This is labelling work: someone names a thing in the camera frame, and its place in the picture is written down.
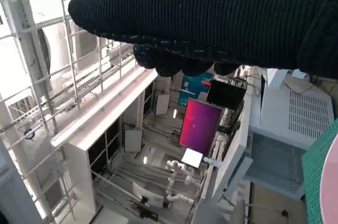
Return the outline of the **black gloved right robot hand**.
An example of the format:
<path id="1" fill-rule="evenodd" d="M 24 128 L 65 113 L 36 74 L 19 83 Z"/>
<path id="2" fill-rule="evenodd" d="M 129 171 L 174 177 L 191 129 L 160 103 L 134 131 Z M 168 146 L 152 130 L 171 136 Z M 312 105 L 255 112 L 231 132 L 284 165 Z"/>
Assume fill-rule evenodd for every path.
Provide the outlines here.
<path id="1" fill-rule="evenodd" d="M 68 12 L 162 77 L 249 65 L 337 78 L 337 0 L 71 0 Z"/>

